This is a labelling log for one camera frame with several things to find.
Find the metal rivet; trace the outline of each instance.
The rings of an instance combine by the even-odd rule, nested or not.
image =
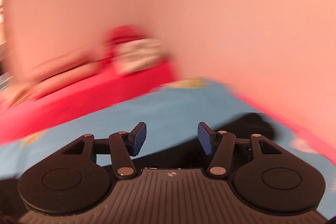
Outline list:
[[[213,175],[224,175],[226,173],[226,169],[224,167],[215,166],[210,168],[210,173]]]
[[[122,168],[119,168],[117,172],[121,176],[129,176],[134,173],[134,170],[130,167],[122,167]]]

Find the blue fabric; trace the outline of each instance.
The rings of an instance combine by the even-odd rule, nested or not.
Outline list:
[[[147,138],[139,157],[196,137],[199,122],[206,122],[215,128],[244,112],[257,111],[232,96],[218,83],[210,82],[207,87],[199,89],[161,88],[51,128],[42,138],[26,148],[22,148],[19,142],[0,147],[0,177],[22,174],[24,170],[85,133],[93,134],[96,139],[107,138],[111,133],[130,131],[138,122],[145,122]],[[268,122],[278,132],[277,144],[323,174],[327,189],[319,212],[326,218],[336,215],[336,167],[319,154],[304,153],[291,148],[289,142],[293,139],[293,133],[271,119]],[[110,164],[110,157],[98,156],[97,163]]]

